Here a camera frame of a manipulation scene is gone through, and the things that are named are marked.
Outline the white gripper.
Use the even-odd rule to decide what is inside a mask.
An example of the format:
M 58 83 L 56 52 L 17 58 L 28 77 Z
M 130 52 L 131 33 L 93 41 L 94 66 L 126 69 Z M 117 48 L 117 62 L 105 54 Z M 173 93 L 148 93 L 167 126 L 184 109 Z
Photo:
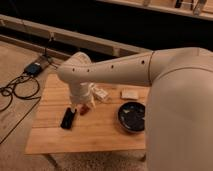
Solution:
M 70 101 L 72 109 L 78 105 L 94 106 L 94 97 L 89 88 L 70 88 Z

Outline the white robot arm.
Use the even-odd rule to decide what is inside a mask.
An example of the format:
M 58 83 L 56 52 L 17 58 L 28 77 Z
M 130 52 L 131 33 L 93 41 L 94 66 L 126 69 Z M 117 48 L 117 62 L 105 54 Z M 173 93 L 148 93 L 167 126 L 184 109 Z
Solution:
M 77 52 L 57 70 L 74 104 L 92 83 L 147 86 L 148 171 L 213 171 L 213 52 L 176 48 L 93 63 Z

